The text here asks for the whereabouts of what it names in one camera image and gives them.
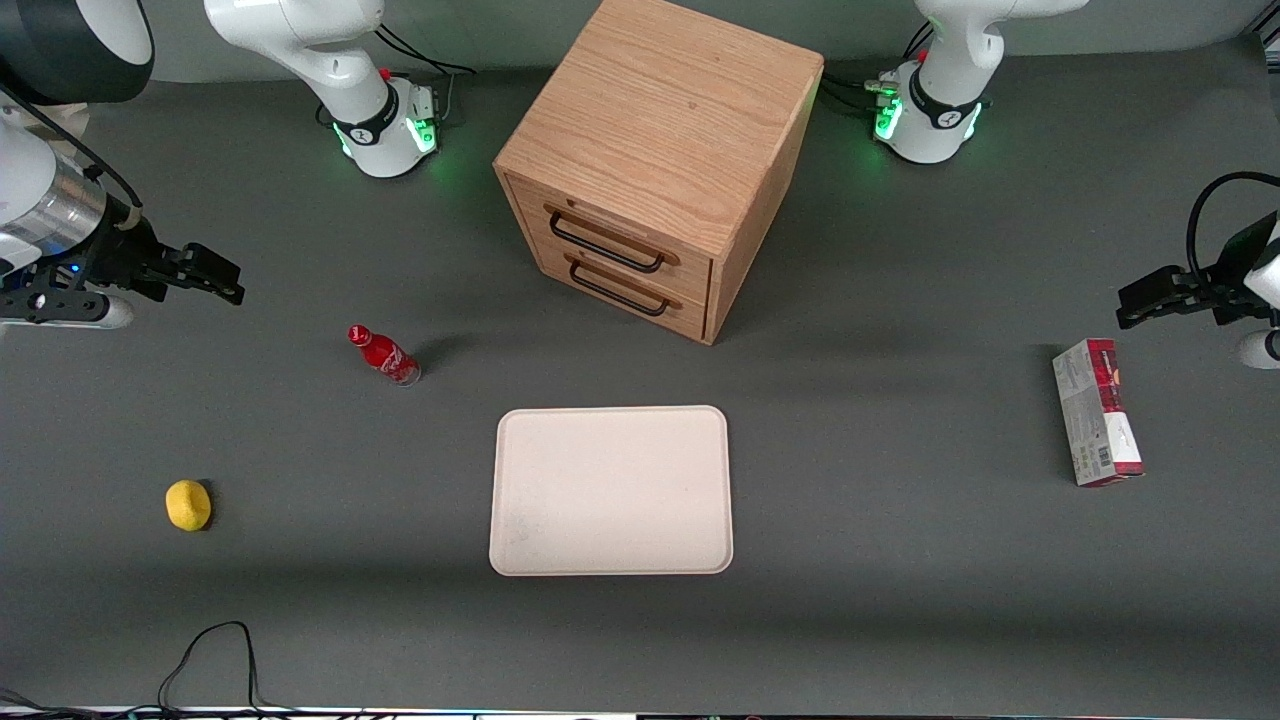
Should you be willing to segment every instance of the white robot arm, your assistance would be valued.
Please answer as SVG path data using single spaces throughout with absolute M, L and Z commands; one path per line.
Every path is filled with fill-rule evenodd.
M 913 163 L 950 159 L 973 136 L 980 96 L 1005 56 L 996 23 L 1078 10 L 1089 0 L 915 0 L 933 24 L 934 38 L 922 64 L 908 59 L 881 73 L 877 87 L 891 99 L 874 137 Z
M 333 115 L 343 151 L 366 174 L 407 173 L 435 150 L 430 88 L 384 79 L 360 47 L 312 49 L 376 31 L 383 0 L 205 0 L 205 14 L 227 42 L 302 78 Z
M 1210 310 L 1213 322 L 1228 325 L 1245 318 L 1267 320 L 1271 329 L 1252 332 L 1236 346 L 1236 357 L 1251 368 L 1280 369 L 1280 213 L 1271 213 L 1235 233 L 1217 261 L 1201 268 L 1197 232 L 1206 201 L 1224 184 L 1249 179 L 1280 187 L 1280 177 L 1266 173 L 1228 173 L 1211 182 L 1192 206 L 1187 223 L 1187 269 L 1165 265 L 1120 288 L 1116 320 L 1120 329 L 1165 315 Z
M 170 286 L 239 305 L 239 268 L 189 243 L 156 240 L 141 201 L 37 105 L 119 102 L 151 76 L 152 41 L 138 0 L 0 0 L 0 327 L 118 328 L 129 304 L 87 284 L 163 301 Z M 81 168 L 28 132 L 9 100 L 95 163 Z M 97 182 L 113 174 L 129 205 Z

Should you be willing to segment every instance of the wall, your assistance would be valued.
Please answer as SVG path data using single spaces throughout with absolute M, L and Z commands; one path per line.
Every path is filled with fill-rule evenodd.
M 680 0 L 768 31 L 827 58 L 900 54 L 920 24 L 909 0 Z M 426 55 L 477 68 L 549 67 L 563 56 L 598 0 L 388 0 L 387 23 Z M 155 78 L 214 82 L 288 77 L 221 41 L 200 0 L 143 0 L 156 36 Z M 1016 55 L 1180 50 L 1240 32 L 1267 0 L 1093 0 L 1042 20 L 1007 23 Z M 372 36 L 379 64 L 412 67 Z

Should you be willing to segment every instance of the wooden drawer cabinet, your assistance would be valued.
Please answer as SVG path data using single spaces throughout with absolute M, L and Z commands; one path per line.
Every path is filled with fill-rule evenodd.
M 547 275 L 710 345 L 795 169 L 822 56 L 604 0 L 494 160 Z

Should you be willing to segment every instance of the drawer handle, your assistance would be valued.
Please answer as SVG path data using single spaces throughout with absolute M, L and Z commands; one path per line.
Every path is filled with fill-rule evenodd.
M 667 311 L 667 306 L 671 305 L 671 302 L 668 302 L 667 300 L 663 300 L 662 305 L 659 305 L 657 307 L 645 307 L 644 305 L 640 305 L 639 302 L 636 302 L 635 300 L 631 300 L 630 297 L 625 297 L 622 295 L 618 295 L 618 293 L 613 292 L 612 290 L 609 290 L 609 288 L 607 288 L 607 287 L 604 287 L 602 284 L 596 284 L 596 283 L 594 283 L 594 282 L 591 282 L 591 281 L 589 281 L 589 279 L 586 279 L 584 277 L 580 277 L 577 274 L 577 269 L 581 268 L 581 266 L 582 266 L 582 264 L 579 263 L 577 260 L 573 260 L 570 264 L 570 266 L 568 266 L 568 277 L 572 278 L 573 282 L 576 282 L 577 284 L 580 284 L 580 286 L 582 286 L 582 287 L 585 287 L 588 290 L 595 291 L 595 292 L 603 295 L 604 297 L 608 297 L 609 300 L 612 300 L 614 302 L 621 302 L 621 304 L 626 305 L 627 307 L 635 310 L 636 313 L 641 313 L 641 314 L 649 315 L 650 318 L 657 318 L 658 315 L 662 315 L 663 313 L 666 313 Z
M 646 275 L 649 273 L 657 273 L 658 268 L 662 266 L 662 261 L 666 260 L 662 252 L 659 252 L 658 256 L 653 259 L 653 263 L 649 263 L 648 265 L 643 263 L 636 263 L 635 260 L 625 255 L 618 255 L 617 252 L 609 250 L 608 247 L 600 247 L 599 245 L 591 242 L 590 240 L 586 240 L 585 237 L 579 237 L 568 231 L 561 229 L 559 227 L 561 217 L 562 215 L 559 214 L 559 210 L 552 213 L 552 233 L 556 237 L 561 240 L 567 240 L 579 247 L 595 252 L 596 255 L 603 255 L 604 258 L 608 258 L 609 260 L 613 260 L 614 263 L 623 265 L 626 268 L 631 268 L 637 273 L 644 273 Z

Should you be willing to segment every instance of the green led light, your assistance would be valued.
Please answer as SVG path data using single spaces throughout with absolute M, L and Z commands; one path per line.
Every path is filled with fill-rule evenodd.
M 417 149 L 422 154 L 428 154 L 435 150 L 435 123 L 431 120 L 415 120 L 413 118 L 404 118 L 404 127 L 413 136 L 413 142 L 417 143 Z
M 333 124 L 333 132 L 338 136 L 338 142 L 342 143 L 342 154 L 351 158 L 351 147 L 347 147 L 347 138 L 343 137 L 342 131 L 338 129 L 338 123 Z
M 980 114 L 982 114 L 982 102 L 978 102 L 978 106 L 973 109 L 973 119 L 969 120 L 969 129 L 964 131 L 965 140 L 973 137 L 973 131 L 974 128 L 978 127 L 978 115 Z
M 881 140 L 890 140 L 893 137 L 893 131 L 897 129 L 897 120 L 902 117 L 902 101 L 893 99 L 891 104 L 881 109 L 879 117 L 876 118 L 876 135 Z

